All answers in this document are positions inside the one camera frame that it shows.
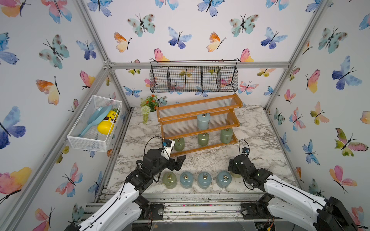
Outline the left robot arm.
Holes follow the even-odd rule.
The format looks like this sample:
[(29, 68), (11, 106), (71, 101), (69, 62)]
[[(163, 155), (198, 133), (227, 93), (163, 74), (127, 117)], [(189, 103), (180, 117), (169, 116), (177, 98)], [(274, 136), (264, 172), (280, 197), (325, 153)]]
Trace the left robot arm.
[(77, 225), (66, 227), (67, 231), (122, 231), (125, 227), (149, 213), (149, 201), (142, 193), (154, 182), (155, 176), (165, 169), (179, 171), (186, 159), (176, 159), (163, 154), (165, 149), (150, 149), (137, 167), (125, 179), (121, 188), (97, 212)]

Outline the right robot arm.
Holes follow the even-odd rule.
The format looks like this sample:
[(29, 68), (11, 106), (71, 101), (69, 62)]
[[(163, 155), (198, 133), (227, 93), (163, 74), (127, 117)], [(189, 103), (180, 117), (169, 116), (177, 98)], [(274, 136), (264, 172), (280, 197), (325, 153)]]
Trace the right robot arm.
[(358, 227), (343, 203), (301, 190), (272, 172), (259, 168), (248, 154), (229, 161), (228, 170), (241, 175), (244, 182), (264, 192), (260, 198), (270, 215), (287, 220), (308, 231), (356, 231)]

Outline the blue canister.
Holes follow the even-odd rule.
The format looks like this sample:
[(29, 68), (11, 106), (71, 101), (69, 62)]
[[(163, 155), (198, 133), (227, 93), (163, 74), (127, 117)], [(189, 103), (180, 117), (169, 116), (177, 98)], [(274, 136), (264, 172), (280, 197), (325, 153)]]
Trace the blue canister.
[(198, 186), (201, 189), (207, 189), (207, 188), (209, 188), (210, 185), (211, 185), (211, 182), (212, 182), (212, 176), (211, 176), (210, 173), (208, 173), (208, 172), (201, 172), (198, 175)]
[(197, 127), (200, 130), (207, 130), (209, 128), (211, 115), (209, 113), (203, 113), (197, 115)]
[(220, 188), (227, 188), (232, 182), (232, 176), (228, 171), (220, 171), (217, 175), (216, 183)]
[(193, 186), (194, 176), (191, 172), (185, 171), (180, 175), (180, 184), (183, 188), (189, 189)]

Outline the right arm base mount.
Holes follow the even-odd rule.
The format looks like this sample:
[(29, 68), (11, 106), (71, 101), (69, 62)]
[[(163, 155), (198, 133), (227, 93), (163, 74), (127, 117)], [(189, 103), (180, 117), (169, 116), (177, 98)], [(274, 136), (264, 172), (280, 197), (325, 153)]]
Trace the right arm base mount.
[(244, 220), (272, 218), (268, 206), (272, 205), (273, 199), (276, 199), (274, 195), (265, 193), (256, 202), (242, 203), (240, 214)]

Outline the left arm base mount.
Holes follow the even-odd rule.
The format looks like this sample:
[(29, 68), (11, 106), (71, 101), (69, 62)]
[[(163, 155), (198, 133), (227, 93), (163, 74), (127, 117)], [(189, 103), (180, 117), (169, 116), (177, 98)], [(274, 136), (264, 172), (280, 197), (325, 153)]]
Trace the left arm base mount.
[(141, 209), (141, 214), (138, 220), (157, 221), (163, 219), (164, 204), (153, 204), (142, 195), (135, 199), (134, 203), (136, 203)]

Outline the yellow-green canister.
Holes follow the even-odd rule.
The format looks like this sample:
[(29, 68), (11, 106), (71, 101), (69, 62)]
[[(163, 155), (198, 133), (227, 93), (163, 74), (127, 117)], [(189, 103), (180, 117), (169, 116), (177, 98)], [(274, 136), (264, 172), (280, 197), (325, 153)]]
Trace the yellow-green canister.
[(233, 173), (233, 172), (231, 172), (230, 174), (232, 175), (233, 178), (241, 178), (240, 174), (236, 174), (236, 173)]

